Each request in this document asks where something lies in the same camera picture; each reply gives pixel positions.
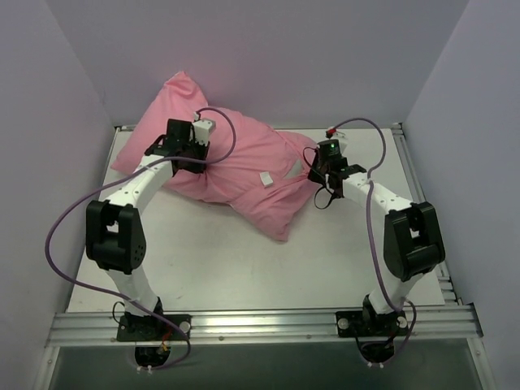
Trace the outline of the white pillow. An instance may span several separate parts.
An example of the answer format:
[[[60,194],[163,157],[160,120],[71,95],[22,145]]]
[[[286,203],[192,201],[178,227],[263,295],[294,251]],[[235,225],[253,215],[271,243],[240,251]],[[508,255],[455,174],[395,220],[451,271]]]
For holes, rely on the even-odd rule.
[[[289,169],[289,171],[284,175],[285,180],[292,180],[296,178],[301,178],[306,173],[306,170],[301,162],[300,159],[298,159]]]

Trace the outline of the pink floral pillowcase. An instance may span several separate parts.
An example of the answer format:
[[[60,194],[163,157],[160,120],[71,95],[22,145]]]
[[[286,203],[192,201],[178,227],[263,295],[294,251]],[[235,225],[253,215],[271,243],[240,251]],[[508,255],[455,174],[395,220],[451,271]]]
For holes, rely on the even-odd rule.
[[[271,239],[287,241],[293,217],[318,188],[307,178],[315,141],[298,132],[276,131],[235,110],[208,111],[208,105],[199,85],[187,73],[177,72],[163,84],[112,169],[133,173],[169,119],[189,121],[201,110],[202,118],[215,122],[207,156],[212,163],[202,174],[180,171],[166,188],[194,200],[229,205]],[[285,180],[298,159],[305,175]]]

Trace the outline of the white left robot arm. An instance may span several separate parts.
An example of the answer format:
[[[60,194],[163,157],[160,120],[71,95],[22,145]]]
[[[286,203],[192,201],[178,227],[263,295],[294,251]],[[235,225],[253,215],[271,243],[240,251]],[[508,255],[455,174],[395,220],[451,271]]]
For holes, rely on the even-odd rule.
[[[158,339],[164,329],[160,298],[150,287],[142,263],[146,239],[141,214],[155,193],[180,170],[202,173],[215,122],[167,121],[167,130],[145,150],[130,179],[103,201],[86,208],[86,255],[124,295],[125,316],[144,340]]]

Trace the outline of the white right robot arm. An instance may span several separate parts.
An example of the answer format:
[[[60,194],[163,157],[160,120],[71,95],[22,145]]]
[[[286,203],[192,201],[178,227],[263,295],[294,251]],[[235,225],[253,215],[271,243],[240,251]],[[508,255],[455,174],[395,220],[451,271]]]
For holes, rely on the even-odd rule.
[[[330,200],[349,199],[365,211],[370,255],[378,286],[368,294],[371,307],[361,315],[365,332],[377,336],[390,325],[414,285],[445,260],[436,208],[400,197],[375,182],[371,171],[348,163],[340,141],[318,143],[308,179],[321,185]]]

